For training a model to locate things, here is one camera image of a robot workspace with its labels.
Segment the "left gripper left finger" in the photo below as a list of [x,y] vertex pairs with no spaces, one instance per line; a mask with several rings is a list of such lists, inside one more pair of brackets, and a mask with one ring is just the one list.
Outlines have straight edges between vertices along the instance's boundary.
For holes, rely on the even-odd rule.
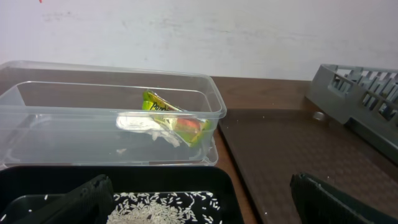
[[111,179],[101,174],[13,224],[105,224],[114,208]]

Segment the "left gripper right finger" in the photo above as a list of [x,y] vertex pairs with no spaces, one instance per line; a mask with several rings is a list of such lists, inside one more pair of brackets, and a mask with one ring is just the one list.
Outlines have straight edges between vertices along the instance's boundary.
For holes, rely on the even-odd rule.
[[397,224],[397,219],[308,173],[294,174],[290,191],[302,223]]

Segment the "pile of rice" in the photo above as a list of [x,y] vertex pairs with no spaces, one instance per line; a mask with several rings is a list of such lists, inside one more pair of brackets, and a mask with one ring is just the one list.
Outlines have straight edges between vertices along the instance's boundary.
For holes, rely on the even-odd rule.
[[221,205],[212,192],[114,194],[107,224],[223,224]]

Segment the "green yellow snack wrapper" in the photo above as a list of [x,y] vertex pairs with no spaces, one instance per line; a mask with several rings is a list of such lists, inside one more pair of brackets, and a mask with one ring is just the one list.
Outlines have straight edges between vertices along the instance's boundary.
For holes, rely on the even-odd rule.
[[[152,90],[144,91],[143,99],[143,110],[184,112],[183,109],[172,105]],[[196,146],[205,136],[205,131],[209,131],[212,125],[208,119],[172,118],[166,117],[164,114],[155,114],[154,121],[166,130],[176,134],[189,147]]]

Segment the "black waste tray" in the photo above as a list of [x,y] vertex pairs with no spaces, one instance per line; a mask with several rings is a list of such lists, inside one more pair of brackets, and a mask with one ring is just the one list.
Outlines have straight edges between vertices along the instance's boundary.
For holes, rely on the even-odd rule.
[[243,223],[229,175],[217,167],[18,166],[1,171],[1,218],[12,223],[97,175],[107,175],[116,193],[211,192],[220,209],[215,223]]

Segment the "grey dishwasher rack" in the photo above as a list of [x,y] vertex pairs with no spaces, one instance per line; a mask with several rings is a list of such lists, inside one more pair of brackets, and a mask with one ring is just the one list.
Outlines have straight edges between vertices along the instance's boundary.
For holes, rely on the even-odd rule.
[[305,96],[397,163],[397,70],[322,64]]

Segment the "brown serving tray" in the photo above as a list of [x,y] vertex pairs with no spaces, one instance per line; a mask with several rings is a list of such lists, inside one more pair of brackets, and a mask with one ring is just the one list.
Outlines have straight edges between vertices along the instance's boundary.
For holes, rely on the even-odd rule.
[[300,222],[289,186],[299,172],[397,216],[397,166],[323,113],[235,109],[219,128],[261,223]]

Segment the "crumpled white tissue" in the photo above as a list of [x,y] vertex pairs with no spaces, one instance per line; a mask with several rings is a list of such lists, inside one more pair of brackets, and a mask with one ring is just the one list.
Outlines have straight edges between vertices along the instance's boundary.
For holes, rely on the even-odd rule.
[[153,141],[161,138],[173,145],[173,147],[179,147],[182,143],[180,138],[171,131],[166,130],[160,124],[155,122],[150,117],[133,117],[133,116],[121,116],[116,118],[116,126],[119,129],[130,131],[133,133],[148,134],[151,136]]

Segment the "clear plastic bin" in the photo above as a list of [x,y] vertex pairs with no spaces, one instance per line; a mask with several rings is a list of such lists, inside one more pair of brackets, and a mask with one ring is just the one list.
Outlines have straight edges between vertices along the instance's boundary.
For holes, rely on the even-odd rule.
[[[142,109],[152,90],[184,110]],[[11,61],[1,65],[1,168],[21,165],[213,166],[226,105],[206,75]],[[119,129],[121,116],[208,119],[194,147]]]

